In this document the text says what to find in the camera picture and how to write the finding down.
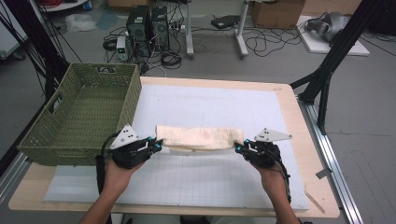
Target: white board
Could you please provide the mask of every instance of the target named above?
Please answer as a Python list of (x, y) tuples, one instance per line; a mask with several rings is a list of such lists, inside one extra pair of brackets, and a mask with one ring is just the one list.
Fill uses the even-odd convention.
[[(287, 132), (273, 92), (144, 85), (132, 126), (147, 137), (157, 124), (236, 127), (252, 140), (264, 127)], [(303, 211), (308, 203), (290, 141), (276, 143), (291, 175), (291, 206)], [(94, 202), (95, 181), (94, 167), (59, 166), (45, 201)], [(118, 203), (273, 210), (259, 173), (233, 149), (157, 153), (134, 173)]]
[[(297, 26), (301, 27), (301, 24), (313, 18), (314, 17), (310, 16), (300, 16), (300, 19), (297, 21)], [(331, 48), (329, 47), (329, 43), (324, 41), (324, 39), (320, 35), (315, 33), (315, 31), (306, 31), (304, 27), (298, 30), (308, 52), (328, 53), (330, 51)], [(370, 52), (367, 50), (367, 48), (365, 48), (358, 40), (356, 41), (355, 46), (352, 47), (347, 55), (368, 56), (369, 54)]]

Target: cardboard box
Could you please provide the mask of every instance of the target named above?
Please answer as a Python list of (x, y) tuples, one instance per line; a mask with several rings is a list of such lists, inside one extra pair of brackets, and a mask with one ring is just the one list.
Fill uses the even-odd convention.
[(294, 29), (305, 0), (281, 0), (277, 3), (254, 3), (251, 18), (257, 28)]
[(323, 12), (338, 11), (352, 15), (358, 8), (361, 0), (306, 0), (303, 15), (320, 16)]
[(108, 6), (120, 10), (131, 10), (133, 5), (151, 6), (151, 0), (107, 0)]

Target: basket handle hole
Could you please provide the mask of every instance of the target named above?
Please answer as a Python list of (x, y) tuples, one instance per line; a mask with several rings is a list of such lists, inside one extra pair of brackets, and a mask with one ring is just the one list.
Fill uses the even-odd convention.
[(62, 97), (62, 95), (61, 94), (58, 95), (58, 97), (50, 104), (49, 112), (52, 114), (55, 113), (55, 111), (59, 108), (63, 100), (64, 98)]
[(96, 67), (96, 72), (114, 74), (117, 73), (117, 70), (115, 67)]

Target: woven basket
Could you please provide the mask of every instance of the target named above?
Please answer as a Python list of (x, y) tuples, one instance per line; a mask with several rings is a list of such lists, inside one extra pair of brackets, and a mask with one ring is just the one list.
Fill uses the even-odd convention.
[(141, 89), (135, 65), (70, 64), (18, 149), (43, 165), (94, 165), (105, 140), (132, 123)]

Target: folded white cloth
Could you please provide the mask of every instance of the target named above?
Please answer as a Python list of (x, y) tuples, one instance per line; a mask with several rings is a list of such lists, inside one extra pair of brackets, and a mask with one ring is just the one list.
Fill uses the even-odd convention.
[(243, 143), (244, 132), (235, 128), (179, 128), (157, 125), (157, 139), (176, 149), (222, 150)]

